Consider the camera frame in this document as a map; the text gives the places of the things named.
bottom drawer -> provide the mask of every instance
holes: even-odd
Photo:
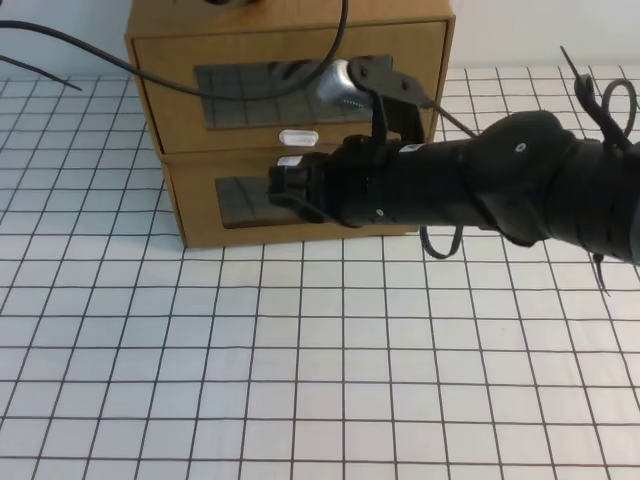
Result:
[[[165,179],[187,247],[397,235],[411,230],[305,223],[267,200],[267,172],[282,155],[253,155],[241,158],[235,153],[220,159],[220,153],[182,154],[163,158]]]

top drawer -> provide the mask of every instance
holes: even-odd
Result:
[[[337,58],[391,57],[395,69],[417,78],[435,97],[446,29],[446,21],[350,27]],[[335,29],[319,29],[133,38],[132,53],[141,68],[173,81],[222,95],[251,95],[278,89],[273,78],[283,82],[291,63],[322,59],[334,36]],[[303,66],[287,82],[311,68]],[[313,86],[264,102],[203,101],[150,82],[144,82],[143,90],[164,154],[277,148],[280,132],[287,128],[315,130],[321,144],[339,144],[347,135],[370,132],[366,115],[316,104]],[[423,121],[427,132],[430,112],[424,112]]]

cardboard box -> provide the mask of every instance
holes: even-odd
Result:
[[[264,93],[314,66],[302,63],[287,79],[293,63],[324,58],[340,7],[339,0],[261,0],[229,7],[203,0],[134,0],[127,46],[132,63],[172,81],[227,95]],[[447,0],[350,0],[336,58],[371,55],[392,61],[440,99],[453,29]],[[245,103],[202,101],[140,80],[138,88],[185,245],[407,231],[300,223],[266,202],[268,168],[280,157],[331,152],[344,137],[371,131],[366,115],[316,103],[313,86],[277,101]],[[433,113],[425,111],[423,122],[432,137]],[[279,136],[288,128],[316,131],[318,145],[284,146]]]

black robotic arm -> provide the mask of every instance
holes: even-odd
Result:
[[[521,246],[562,240],[598,264],[603,256],[640,264],[640,145],[595,102],[590,77],[577,76],[576,94],[604,142],[579,140],[553,114],[535,111],[478,136],[465,129],[469,140],[424,144],[419,107],[459,122],[410,77],[363,59],[349,62],[347,73],[351,85],[338,85],[344,72],[329,72],[331,86],[321,90],[370,105],[372,135],[348,137],[333,154],[308,154],[297,166],[273,167],[272,203],[310,222],[455,226],[457,244],[462,227],[477,226]],[[633,86],[624,86],[635,100]],[[401,140],[387,140],[387,131]],[[448,256],[431,247],[426,228],[421,236],[432,256]]]

grid floor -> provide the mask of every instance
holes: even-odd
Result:
[[[633,266],[607,296],[579,249],[473,229],[442,262],[416,236],[185,251],[133,83],[71,80],[0,81],[0,478],[640,478]],[[452,70],[444,105],[598,137],[571,84]]]

